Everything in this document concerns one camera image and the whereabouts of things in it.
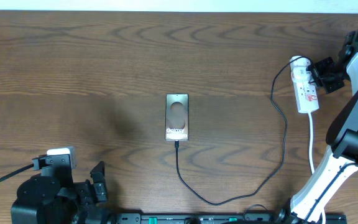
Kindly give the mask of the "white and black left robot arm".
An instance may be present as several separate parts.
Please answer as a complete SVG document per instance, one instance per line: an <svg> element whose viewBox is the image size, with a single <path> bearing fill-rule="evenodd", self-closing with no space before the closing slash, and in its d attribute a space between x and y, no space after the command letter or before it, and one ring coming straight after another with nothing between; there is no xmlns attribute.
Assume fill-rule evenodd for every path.
<svg viewBox="0 0 358 224"><path fill-rule="evenodd" d="M34 175L17 190L11 207L11 220L17 224L116 223L113 211L100 207L108 201L105 164L99 162L91 171L92 180L70 183L63 174Z"/></svg>

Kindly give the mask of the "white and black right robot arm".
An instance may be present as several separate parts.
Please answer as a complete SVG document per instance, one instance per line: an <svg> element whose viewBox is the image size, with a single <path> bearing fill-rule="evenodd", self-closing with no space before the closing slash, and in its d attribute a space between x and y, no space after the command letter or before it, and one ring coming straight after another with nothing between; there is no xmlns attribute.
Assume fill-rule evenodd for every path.
<svg viewBox="0 0 358 224"><path fill-rule="evenodd" d="M304 187L288 200L275 223L326 223L324 208L340 186L358 171L358 30L346 35L338 60L331 57L312 62L294 56L288 66L299 113L310 115L319 108L317 88L332 93L348 80L352 98L331 123L326 152Z"/></svg>

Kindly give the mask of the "bronze Galaxy smartphone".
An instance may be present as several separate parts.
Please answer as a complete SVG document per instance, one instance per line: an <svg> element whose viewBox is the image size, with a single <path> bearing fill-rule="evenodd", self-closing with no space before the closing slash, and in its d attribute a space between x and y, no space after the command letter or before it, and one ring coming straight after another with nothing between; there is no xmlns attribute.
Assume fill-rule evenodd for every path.
<svg viewBox="0 0 358 224"><path fill-rule="evenodd" d="M189 140L188 94L169 93L166 95L165 140Z"/></svg>

